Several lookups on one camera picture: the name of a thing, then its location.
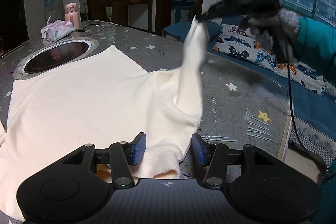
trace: teal clothing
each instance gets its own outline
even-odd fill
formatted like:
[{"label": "teal clothing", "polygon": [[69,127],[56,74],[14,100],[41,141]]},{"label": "teal clothing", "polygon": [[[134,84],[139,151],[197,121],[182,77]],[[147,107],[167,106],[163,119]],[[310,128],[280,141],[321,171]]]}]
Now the teal clothing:
[{"label": "teal clothing", "polygon": [[[311,18],[300,17],[300,29],[294,51],[300,61],[336,85],[336,29]],[[312,222],[336,223],[336,161],[323,178],[320,190],[322,198]]]},{"label": "teal clothing", "polygon": [[311,18],[300,17],[294,51],[301,62],[336,85],[336,29]]}]

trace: wooden desk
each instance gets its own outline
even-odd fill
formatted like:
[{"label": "wooden desk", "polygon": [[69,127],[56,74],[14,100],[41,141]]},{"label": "wooden desk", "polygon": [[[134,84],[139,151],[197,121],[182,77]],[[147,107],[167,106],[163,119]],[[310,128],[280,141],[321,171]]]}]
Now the wooden desk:
[{"label": "wooden desk", "polygon": [[112,7],[112,23],[128,27],[128,6],[148,4],[148,31],[152,32],[153,0],[103,0],[105,7]]}]

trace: crosshair logo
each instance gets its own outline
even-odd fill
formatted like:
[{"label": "crosshair logo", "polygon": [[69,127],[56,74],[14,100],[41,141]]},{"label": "crosshair logo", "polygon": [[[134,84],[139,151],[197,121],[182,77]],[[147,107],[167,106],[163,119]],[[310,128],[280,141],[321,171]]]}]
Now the crosshair logo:
[{"label": "crosshair logo", "polygon": [[166,181],[163,185],[169,187],[172,186],[173,183],[171,181]]}]

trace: person's arm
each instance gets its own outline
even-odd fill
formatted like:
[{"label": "person's arm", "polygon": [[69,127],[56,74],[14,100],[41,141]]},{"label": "person's arm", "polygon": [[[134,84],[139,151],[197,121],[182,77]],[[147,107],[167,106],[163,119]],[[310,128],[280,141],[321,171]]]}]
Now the person's arm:
[{"label": "person's arm", "polygon": [[300,17],[294,50],[301,62],[336,85],[336,29],[313,19]]}]

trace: metal screw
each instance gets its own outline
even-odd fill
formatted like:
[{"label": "metal screw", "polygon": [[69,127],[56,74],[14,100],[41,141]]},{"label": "metal screw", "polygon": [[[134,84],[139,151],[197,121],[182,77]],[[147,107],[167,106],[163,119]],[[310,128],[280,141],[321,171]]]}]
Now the metal screw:
[{"label": "metal screw", "polygon": [[206,183],[208,183],[211,186],[218,186],[223,183],[223,180],[217,177],[211,177],[206,180]]},{"label": "metal screw", "polygon": [[117,178],[115,180],[115,183],[120,185],[120,186],[127,186],[129,184],[131,184],[131,179],[127,178],[127,177],[120,177],[120,178]]}]

